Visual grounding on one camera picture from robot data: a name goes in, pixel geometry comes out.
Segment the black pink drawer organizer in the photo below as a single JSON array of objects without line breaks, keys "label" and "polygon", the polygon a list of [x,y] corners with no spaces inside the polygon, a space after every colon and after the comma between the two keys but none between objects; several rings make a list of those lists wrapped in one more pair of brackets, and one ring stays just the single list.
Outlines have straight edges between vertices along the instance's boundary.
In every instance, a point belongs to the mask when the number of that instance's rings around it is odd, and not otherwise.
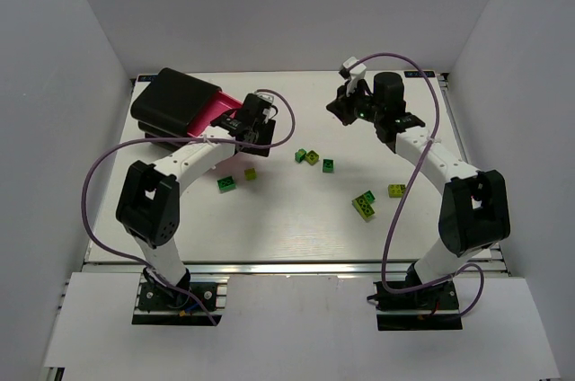
[{"label": "black pink drawer organizer", "polygon": [[160,142],[160,137],[197,137],[212,120],[226,111],[241,108],[243,102],[222,88],[169,67],[149,80],[134,100],[130,115],[145,138],[167,151],[182,142]]}]

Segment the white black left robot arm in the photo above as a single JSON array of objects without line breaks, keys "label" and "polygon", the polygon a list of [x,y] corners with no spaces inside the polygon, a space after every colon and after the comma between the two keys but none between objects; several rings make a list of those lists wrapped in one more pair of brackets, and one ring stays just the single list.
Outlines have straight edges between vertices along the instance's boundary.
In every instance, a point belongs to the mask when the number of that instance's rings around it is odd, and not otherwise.
[{"label": "white black left robot arm", "polygon": [[180,224],[182,193],[199,177],[239,151],[267,155],[275,121],[270,117],[274,98],[258,90],[246,95],[242,106],[222,112],[199,135],[171,154],[150,164],[134,162],[124,181],[117,220],[134,237],[144,260],[145,278],[164,302],[180,308],[191,300],[190,273],[174,241]]}]

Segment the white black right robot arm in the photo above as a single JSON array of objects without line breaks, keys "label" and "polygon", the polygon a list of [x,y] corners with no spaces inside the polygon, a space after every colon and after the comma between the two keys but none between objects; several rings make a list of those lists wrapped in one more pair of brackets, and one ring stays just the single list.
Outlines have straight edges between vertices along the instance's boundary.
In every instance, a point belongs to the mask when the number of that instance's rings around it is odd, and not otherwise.
[{"label": "white black right robot arm", "polygon": [[409,268],[402,288],[389,293],[416,293],[452,279],[475,254],[510,235],[507,188],[496,170],[481,171],[443,147],[424,121],[408,112],[402,78],[393,72],[375,75],[341,70],[344,83],[327,105],[343,125],[356,120],[373,124],[378,139],[413,164],[441,197],[438,239]]}]

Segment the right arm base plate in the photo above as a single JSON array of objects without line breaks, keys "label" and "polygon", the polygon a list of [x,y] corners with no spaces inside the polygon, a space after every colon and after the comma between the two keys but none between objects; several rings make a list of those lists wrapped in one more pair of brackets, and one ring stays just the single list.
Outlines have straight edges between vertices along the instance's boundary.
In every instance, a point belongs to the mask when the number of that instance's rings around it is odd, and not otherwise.
[{"label": "right arm base plate", "polygon": [[463,329],[455,285],[443,283],[413,293],[392,294],[381,281],[367,302],[376,307],[380,332],[460,331]]}]

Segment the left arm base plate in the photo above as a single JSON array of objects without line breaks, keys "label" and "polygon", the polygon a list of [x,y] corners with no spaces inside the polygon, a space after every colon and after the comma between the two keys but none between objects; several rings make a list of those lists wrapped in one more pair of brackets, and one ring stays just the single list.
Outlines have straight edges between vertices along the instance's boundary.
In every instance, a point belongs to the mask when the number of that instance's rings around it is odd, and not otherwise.
[{"label": "left arm base plate", "polygon": [[227,284],[192,281],[190,292],[209,311],[215,324],[198,302],[187,295],[179,295],[171,301],[160,286],[140,278],[131,323],[147,326],[214,326],[218,325],[226,305]]}]

